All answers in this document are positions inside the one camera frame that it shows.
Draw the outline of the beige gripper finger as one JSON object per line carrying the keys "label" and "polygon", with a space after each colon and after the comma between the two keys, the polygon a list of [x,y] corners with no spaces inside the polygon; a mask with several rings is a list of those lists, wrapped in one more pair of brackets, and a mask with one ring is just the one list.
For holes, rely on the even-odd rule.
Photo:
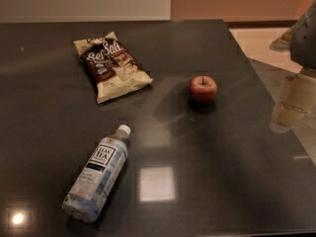
{"label": "beige gripper finger", "polygon": [[287,76],[280,97],[273,110],[270,128],[286,133],[316,105],[316,79],[300,77],[299,73]]}

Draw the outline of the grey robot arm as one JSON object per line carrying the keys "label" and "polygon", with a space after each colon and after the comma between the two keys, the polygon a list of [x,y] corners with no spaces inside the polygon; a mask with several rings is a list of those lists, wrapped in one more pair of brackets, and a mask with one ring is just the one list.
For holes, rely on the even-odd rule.
{"label": "grey robot arm", "polygon": [[316,105],[316,2],[272,47],[288,50],[290,59],[302,66],[294,76],[285,77],[272,113],[271,129],[286,133]]}

